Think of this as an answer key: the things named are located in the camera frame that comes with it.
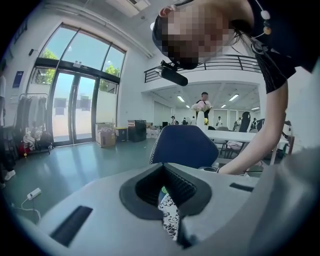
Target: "glass door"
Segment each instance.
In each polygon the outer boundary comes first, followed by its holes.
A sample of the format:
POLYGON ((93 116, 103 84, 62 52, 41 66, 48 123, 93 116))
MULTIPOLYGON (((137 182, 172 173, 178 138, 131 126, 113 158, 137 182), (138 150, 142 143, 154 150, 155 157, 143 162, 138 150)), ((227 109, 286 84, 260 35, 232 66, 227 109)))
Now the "glass door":
POLYGON ((92 106, 96 80, 93 76, 58 70, 52 102, 55 146, 93 141, 92 106))

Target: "railing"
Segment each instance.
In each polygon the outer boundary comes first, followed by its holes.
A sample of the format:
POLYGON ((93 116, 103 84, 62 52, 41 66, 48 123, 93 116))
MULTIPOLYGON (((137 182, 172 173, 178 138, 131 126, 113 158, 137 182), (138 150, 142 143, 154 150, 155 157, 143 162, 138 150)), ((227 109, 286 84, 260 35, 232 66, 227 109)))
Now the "railing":
MULTIPOLYGON (((148 83, 161 77, 155 72, 156 67, 144 71, 144 82, 148 83)), ((198 65, 195 69, 178 68, 178 73, 187 73, 203 70, 243 70, 261 73, 256 58, 243 55, 220 55, 210 59, 206 63, 198 65)))

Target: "desk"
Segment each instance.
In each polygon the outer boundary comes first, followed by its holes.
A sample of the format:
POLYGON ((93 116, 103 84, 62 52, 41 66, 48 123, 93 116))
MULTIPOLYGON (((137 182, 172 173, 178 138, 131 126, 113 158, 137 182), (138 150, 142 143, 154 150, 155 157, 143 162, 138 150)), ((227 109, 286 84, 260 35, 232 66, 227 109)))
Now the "desk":
MULTIPOLYGON (((238 132, 238 131, 224 131, 224 130, 205 130, 205 135, 207 135, 212 140, 225 140, 232 142, 251 142, 256 133, 250 132, 238 132)), ((277 146, 272 151, 272 157, 270 165, 275 163, 276 153, 279 144, 287 144, 288 141, 283 137, 280 138, 277 146)))

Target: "camera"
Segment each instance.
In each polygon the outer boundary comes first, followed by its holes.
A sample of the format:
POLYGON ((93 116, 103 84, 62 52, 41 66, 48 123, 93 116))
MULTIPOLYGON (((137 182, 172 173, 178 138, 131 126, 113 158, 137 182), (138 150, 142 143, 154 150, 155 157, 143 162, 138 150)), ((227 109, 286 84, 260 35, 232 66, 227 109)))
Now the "camera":
POLYGON ((164 60, 161 61, 160 66, 155 69, 158 76, 169 80, 179 86, 186 86, 188 84, 188 79, 183 75, 177 73, 178 68, 173 64, 170 65, 164 60))

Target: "teal floor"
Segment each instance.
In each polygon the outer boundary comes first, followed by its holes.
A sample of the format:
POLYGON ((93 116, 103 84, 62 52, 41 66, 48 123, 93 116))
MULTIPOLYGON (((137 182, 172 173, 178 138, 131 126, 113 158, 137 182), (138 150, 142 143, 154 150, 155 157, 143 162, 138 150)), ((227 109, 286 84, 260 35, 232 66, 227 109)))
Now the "teal floor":
MULTIPOLYGON (((20 207, 27 194, 36 188, 42 193, 34 199, 34 208, 44 215, 55 204, 83 186, 106 176, 149 164, 155 139, 121 142, 112 148, 100 148, 96 142, 56 147, 51 154, 30 155, 16 163, 16 175, 6 182, 3 193, 9 204, 20 207)), ((24 208, 32 208, 27 201, 24 208)), ((31 221, 32 211, 15 210, 31 221)))

